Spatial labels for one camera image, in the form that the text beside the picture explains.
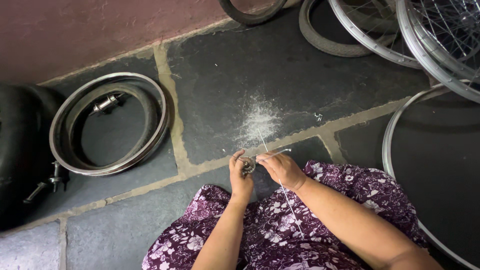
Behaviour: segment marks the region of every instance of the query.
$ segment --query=person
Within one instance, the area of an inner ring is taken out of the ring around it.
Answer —
[[[144,270],[442,269],[422,249],[414,207],[383,171],[314,160],[301,170],[268,152],[256,158],[285,193],[248,204],[243,154],[229,162],[231,196],[204,185],[150,247]]]

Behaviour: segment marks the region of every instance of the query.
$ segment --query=purple floral dress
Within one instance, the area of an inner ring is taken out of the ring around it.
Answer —
[[[418,227],[415,208],[395,179],[377,169],[333,165],[311,160],[303,172],[370,208],[420,246],[426,242]],[[363,269],[363,262],[340,242],[308,207],[287,191],[295,218],[281,189],[248,205],[243,221],[239,263],[259,270]],[[144,270],[190,269],[215,227],[230,194],[204,185],[185,213],[150,247]]]

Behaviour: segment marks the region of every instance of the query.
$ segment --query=pink wall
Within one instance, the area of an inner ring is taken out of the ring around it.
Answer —
[[[223,18],[217,0],[4,0],[0,81],[46,81]]]

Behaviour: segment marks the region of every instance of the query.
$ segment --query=wrist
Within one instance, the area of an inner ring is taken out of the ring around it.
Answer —
[[[250,201],[250,195],[241,195],[241,194],[232,193],[232,196],[230,197],[230,201],[228,202],[228,204],[234,204],[234,205],[246,207],[249,201]]]
[[[298,181],[295,183],[295,186],[293,187],[290,187],[289,189],[293,192],[297,192],[298,190],[300,190],[304,185],[305,183],[308,181],[308,180],[311,180],[308,176],[306,175],[303,175],[302,177],[300,177],[298,179]]]
[[[295,188],[292,190],[293,192],[295,192],[295,194],[300,194],[302,193],[304,190],[308,190],[309,189],[309,186],[312,184],[312,183],[315,183],[314,180],[312,180],[310,177],[308,176],[304,176],[302,178],[301,181],[298,181],[297,184],[295,185]]]

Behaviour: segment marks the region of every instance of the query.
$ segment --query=white powder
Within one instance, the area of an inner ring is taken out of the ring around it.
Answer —
[[[235,142],[238,148],[250,148],[262,144],[258,130],[265,142],[275,138],[281,127],[280,111],[269,100],[258,92],[246,98],[243,104],[243,120],[238,128]]]

